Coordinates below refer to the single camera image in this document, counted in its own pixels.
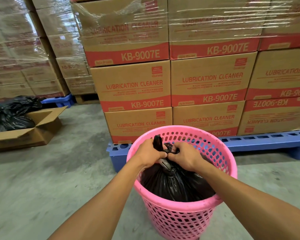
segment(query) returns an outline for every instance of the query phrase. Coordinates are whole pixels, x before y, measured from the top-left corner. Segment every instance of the forearm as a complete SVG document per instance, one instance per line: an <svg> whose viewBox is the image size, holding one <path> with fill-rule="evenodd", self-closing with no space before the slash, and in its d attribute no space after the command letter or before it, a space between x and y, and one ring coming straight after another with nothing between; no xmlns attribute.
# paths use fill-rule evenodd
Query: forearm
<svg viewBox="0 0 300 240"><path fill-rule="evenodd" d="M97 195L77 210L49 240L111 239L142 165L132 158Z"/></svg>
<svg viewBox="0 0 300 240"><path fill-rule="evenodd" d="M196 166L255 240L300 239L300 210L202 160Z"/></svg>

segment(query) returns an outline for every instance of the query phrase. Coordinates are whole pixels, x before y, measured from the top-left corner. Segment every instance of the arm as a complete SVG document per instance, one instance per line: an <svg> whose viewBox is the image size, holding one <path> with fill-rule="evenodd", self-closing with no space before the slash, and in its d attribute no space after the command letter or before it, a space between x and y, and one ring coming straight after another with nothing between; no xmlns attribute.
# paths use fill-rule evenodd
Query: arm
<svg viewBox="0 0 300 240"><path fill-rule="evenodd" d="M169 153L168 158L203 177L254 240L300 239L300 209L217 169L192 145L176 142L172 150L176 148L180 153Z"/></svg>
<svg viewBox="0 0 300 240"><path fill-rule="evenodd" d="M111 239L138 174L165 152L145 140L120 172L91 200L68 218L48 240Z"/></svg>

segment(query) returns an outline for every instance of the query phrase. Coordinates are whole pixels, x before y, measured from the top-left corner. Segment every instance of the open cardboard box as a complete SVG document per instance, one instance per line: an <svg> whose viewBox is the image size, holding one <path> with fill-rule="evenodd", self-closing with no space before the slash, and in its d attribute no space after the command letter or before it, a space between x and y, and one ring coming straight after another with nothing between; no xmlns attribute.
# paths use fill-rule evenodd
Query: open cardboard box
<svg viewBox="0 0 300 240"><path fill-rule="evenodd" d="M42 109L28 113L34 128L0 132L0 151L47 145L59 131L62 123L58 116L67 108Z"/></svg>

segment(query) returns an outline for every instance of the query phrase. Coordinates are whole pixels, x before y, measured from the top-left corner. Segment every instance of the concrete floor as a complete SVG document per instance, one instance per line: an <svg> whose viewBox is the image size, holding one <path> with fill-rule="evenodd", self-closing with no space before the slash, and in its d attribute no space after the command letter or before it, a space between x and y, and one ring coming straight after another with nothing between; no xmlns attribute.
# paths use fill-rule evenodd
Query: concrete floor
<svg viewBox="0 0 300 240"><path fill-rule="evenodd" d="M0 153L0 240L45 240L115 175L99 104L76 105L46 146ZM281 153L236 156L239 179L300 208L300 161ZM114 240L163 239L132 190ZM223 203L200 239L252 239Z"/></svg>

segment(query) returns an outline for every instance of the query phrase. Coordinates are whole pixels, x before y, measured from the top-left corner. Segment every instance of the box flap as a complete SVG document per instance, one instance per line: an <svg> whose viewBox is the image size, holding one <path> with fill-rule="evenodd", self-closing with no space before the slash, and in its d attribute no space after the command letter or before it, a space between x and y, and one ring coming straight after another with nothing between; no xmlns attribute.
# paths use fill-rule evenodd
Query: box flap
<svg viewBox="0 0 300 240"><path fill-rule="evenodd" d="M36 126L44 125L54 121L58 116L67 108L68 106L64 106L61 108L52 109L51 113L48 114L42 121L40 121Z"/></svg>
<svg viewBox="0 0 300 240"><path fill-rule="evenodd" d="M16 139L32 130L34 130L34 128L0 132L0 141L8 140L8 139Z"/></svg>

